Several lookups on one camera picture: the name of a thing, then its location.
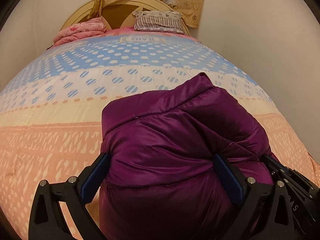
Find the folded purple jacket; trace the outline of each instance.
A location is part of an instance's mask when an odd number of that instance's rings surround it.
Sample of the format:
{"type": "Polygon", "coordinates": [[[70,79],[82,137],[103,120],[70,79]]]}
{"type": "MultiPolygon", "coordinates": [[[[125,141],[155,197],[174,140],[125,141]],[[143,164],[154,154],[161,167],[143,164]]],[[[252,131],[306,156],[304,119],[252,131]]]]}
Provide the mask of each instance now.
{"type": "Polygon", "coordinates": [[[215,154],[272,184],[260,163],[272,155],[265,130],[204,73],[111,102],[102,133],[101,151],[112,156],[99,198],[109,240],[215,239],[236,210],[212,168],[215,154]]]}

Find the folded pink quilt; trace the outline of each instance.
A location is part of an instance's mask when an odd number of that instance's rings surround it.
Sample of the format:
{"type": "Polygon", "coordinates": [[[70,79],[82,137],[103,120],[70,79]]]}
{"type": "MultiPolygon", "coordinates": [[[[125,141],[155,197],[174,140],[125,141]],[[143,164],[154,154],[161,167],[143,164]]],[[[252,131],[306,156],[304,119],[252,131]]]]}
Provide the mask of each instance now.
{"type": "Polygon", "coordinates": [[[101,17],[90,21],[77,23],[58,32],[53,38],[54,46],[59,46],[71,41],[104,34],[107,28],[101,17]]]}

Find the wall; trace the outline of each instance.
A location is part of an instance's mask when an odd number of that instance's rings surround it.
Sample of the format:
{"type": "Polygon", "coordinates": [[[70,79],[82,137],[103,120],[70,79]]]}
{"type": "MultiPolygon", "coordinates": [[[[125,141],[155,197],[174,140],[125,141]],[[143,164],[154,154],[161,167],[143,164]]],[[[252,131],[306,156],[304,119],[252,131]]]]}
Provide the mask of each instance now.
{"type": "Polygon", "coordinates": [[[21,0],[0,32],[0,91],[52,45],[69,16],[91,0],[21,0]]]}
{"type": "Polygon", "coordinates": [[[320,163],[320,25],[303,0],[205,0],[203,44],[248,73],[320,163]]]}

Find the purple jacket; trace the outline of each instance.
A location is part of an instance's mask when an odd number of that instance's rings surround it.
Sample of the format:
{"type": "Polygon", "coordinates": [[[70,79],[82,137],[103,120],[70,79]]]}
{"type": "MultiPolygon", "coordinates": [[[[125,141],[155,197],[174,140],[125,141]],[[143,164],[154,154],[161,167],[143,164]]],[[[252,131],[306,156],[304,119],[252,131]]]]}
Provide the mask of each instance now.
{"type": "Polygon", "coordinates": [[[204,73],[111,102],[102,133],[101,151],[112,155],[99,208],[109,240],[214,239],[236,209],[212,168],[216,153],[272,183],[259,162],[272,154],[265,130],[204,73]]]}

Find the striped pillow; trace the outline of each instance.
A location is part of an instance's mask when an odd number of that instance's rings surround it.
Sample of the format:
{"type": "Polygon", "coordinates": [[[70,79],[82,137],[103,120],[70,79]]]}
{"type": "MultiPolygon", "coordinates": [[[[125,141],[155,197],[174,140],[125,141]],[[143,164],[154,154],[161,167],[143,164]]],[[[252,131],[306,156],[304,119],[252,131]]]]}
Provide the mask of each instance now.
{"type": "Polygon", "coordinates": [[[133,12],[133,15],[136,17],[134,28],[137,31],[185,34],[179,12],[139,11],[133,12]]]}

